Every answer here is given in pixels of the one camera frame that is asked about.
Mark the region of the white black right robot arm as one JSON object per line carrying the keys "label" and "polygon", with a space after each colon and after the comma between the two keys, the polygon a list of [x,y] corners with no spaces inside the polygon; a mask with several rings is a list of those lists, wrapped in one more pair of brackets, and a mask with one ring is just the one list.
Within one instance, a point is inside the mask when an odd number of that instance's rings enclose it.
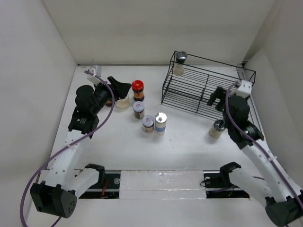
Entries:
{"label": "white black right robot arm", "polygon": [[262,132],[248,120],[250,106],[247,98],[217,87],[207,104],[212,105],[216,99],[220,100],[216,109],[223,114],[223,127],[263,177],[257,179],[239,164],[231,162],[220,168],[220,183],[235,185],[247,192],[261,204],[277,227],[286,227],[302,218],[303,190],[279,164]]}

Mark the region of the black-pump-lid spice jar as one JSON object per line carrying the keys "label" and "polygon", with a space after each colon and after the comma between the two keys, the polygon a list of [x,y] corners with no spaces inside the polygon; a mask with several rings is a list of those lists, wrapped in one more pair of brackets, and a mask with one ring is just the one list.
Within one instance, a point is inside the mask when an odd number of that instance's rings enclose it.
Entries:
{"label": "black-pump-lid spice jar", "polygon": [[209,130],[209,135],[212,138],[219,138],[222,133],[225,131],[225,123],[223,119],[218,119],[216,120],[213,125],[211,126],[210,130]]}

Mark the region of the silver-lid blue-label jar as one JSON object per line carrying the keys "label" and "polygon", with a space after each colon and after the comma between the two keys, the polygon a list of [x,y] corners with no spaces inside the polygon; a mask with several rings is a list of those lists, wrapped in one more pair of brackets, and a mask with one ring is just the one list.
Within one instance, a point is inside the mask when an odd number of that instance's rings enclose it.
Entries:
{"label": "silver-lid blue-label jar", "polygon": [[164,134],[166,130],[166,123],[167,115],[162,112],[157,113],[154,118],[155,133],[158,135]]}

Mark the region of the small red-cap brown bottle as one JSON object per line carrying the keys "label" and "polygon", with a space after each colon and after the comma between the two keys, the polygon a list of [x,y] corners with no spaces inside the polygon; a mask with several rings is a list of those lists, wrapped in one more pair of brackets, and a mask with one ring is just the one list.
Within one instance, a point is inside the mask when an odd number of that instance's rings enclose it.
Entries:
{"label": "small red-cap brown bottle", "polygon": [[113,104],[113,103],[112,103],[112,100],[109,100],[109,101],[106,102],[106,106],[107,106],[107,107],[111,107],[112,104]]}

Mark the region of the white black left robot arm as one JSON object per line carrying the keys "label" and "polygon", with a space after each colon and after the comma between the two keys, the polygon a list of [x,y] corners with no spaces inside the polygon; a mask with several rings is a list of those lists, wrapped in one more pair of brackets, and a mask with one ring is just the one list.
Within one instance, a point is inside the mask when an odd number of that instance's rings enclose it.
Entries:
{"label": "white black left robot arm", "polygon": [[48,174],[41,183],[34,183],[30,195],[37,211],[69,218],[75,210],[78,198],[91,186],[107,185],[105,168],[87,164],[79,175],[74,168],[82,153],[81,142],[91,139],[102,124],[98,113],[108,101],[125,99],[131,88],[130,83],[122,83],[108,77],[108,81],[97,80],[93,86],[83,85],[76,90],[71,122],[68,126],[65,145],[57,156]]}

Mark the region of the red-lid brown sauce bottle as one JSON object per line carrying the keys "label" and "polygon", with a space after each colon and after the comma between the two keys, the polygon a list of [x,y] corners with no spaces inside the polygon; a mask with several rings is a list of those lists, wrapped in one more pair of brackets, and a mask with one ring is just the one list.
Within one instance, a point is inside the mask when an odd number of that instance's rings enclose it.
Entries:
{"label": "red-lid brown sauce bottle", "polygon": [[132,90],[135,101],[144,100],[144,83],[141,80],[135,80],[132,82]]}

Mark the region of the silver-lid white powder jar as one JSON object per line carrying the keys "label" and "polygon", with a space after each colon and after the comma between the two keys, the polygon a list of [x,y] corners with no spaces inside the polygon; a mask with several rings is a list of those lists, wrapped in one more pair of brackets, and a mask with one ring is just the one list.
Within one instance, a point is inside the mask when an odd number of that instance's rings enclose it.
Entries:
{"label": "silver-lid white powder jar", "polygon": [[127,95],[124,99],[117,100],[115,106],[118,108],[127,108],[129,106],[129,96]]}

